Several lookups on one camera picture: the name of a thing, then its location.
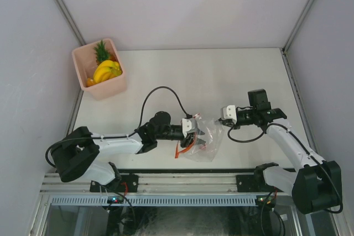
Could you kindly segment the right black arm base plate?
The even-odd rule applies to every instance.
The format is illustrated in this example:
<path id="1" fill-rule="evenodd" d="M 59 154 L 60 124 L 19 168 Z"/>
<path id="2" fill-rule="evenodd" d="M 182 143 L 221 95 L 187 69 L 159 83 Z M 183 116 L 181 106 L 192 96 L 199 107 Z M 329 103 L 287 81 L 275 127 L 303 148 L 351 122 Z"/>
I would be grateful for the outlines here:
<path id="1" fill-rule="evenodd" d="M 270 192 L 278 190 L 276 187 L 267 185 L 263 177 L 255 176 L 253 174 L 236 175 L 237 191 L 241 193 L 245 192 Z"/>

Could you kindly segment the fake orange carrot pieces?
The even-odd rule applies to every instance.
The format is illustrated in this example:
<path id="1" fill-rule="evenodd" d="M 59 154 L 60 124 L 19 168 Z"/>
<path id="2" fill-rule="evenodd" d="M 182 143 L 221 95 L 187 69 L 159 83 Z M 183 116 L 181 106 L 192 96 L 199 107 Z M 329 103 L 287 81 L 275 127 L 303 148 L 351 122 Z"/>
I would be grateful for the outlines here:
<path id="1" fill-rule="evenodd" d="M 92 78 L 87 78 L 86 80 L 86 87 L 91 87 L 94 86 L 96 83 L 94 82 L 94 80 Z"/>

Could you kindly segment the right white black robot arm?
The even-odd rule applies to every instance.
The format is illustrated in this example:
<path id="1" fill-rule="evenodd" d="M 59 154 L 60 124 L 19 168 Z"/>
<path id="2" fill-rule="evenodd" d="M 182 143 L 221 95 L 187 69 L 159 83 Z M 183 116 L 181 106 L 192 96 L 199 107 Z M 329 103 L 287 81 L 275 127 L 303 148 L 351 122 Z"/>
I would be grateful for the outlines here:
<path id="1" fill-rule="evenodd" d="M 272 108 L 264 89 L 248 92 L 249 106 L 228 105 L 220 122 L 229 130 L 255 125 L 269 136 L 291 162 L 294 172 L 270 162 L 256 167 L 254 185 L 260 191 L 275 187 L 291 195 L 302 214 L 343 211 L 342 175 L 339 164 L 326 161 L 294 133 L 285 113 Z"/>

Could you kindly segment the clear zip top bag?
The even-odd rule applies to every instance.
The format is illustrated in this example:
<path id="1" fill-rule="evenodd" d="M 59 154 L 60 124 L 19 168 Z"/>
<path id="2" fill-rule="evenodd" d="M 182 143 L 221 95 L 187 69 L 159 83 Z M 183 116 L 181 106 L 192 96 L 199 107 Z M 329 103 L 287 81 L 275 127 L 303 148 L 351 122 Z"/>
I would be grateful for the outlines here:
<path id="1" fill-rule="evenodd" d="M 186 158 L 196 162 L 211 162 L 222 142 L 222 123 L 200 113 L 181 121 L 183 140 L 178 141 L 175 158 Z"/>

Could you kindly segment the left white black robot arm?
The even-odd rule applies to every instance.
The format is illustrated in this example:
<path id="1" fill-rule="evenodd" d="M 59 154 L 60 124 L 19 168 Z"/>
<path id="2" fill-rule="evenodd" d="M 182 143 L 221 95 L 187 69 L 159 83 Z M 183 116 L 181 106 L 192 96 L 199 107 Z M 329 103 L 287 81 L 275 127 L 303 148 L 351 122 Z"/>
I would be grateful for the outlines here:
<path id="1" fill-rule="evenodd" d="M 160 111 L 131 135 L 104 136 L 79 127 L 50 146 L 45 158 L 56 168 L 62 182 L 91 180 L 114 192 L 121 186 L 121 177 L 109 161 L 112 155 L 144 154 L 156 148 L 160 140 L 178 141 L 181 147 L 188 148 L 204 144 L 201 135 L 204 132 L 196 118 L 187 116 L 179 125 L 172 125 L 170 114 Z"/>

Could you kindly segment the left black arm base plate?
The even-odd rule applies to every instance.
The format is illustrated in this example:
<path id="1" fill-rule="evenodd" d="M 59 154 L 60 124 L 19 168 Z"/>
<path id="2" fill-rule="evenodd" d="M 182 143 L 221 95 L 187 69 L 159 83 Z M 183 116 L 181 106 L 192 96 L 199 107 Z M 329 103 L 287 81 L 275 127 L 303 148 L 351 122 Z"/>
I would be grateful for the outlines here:
<path id="1" fill-rule="evenodd" d="M 113 180 L 112 182 L 101 186 L 96 181 L 91 181 L 90 192 L 104 193 L 104 192 L 118 192 L 127 194 L 129 192 L 136 193 L 138 189 L 139 176 L 136 174 L 122 175 L 120 180 Z"/>

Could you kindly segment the yellow fake banana bunch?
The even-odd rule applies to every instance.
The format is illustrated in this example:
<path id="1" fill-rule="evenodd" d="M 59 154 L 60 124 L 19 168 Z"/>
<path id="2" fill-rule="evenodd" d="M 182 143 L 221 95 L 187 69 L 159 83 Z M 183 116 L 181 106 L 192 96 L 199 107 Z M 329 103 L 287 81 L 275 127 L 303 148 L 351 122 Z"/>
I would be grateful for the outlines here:
<path id="1" fill-rule="evenodd" d="M 122 69 L 117 61 L 106 60 L 97 67 L 93 75 L 93 80 L 98 84 L 120 76 L 121 74 Z"/>

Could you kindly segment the fake pineapple green crown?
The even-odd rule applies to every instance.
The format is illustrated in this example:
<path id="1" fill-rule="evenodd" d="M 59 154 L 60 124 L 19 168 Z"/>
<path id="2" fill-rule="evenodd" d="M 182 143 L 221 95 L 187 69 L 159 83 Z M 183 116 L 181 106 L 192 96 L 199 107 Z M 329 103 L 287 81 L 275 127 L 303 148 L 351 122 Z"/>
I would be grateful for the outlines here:
<path id="1" fill-rule="evenodd" d="M 96 56 L 96 63 L 97 65 L 101 64 L 106 60 L 115 61 L 115 57 L 112 53 L 110 53 L 105 46 L 105 42 L 100 40 L 94 47 L 95 56 Z"/>

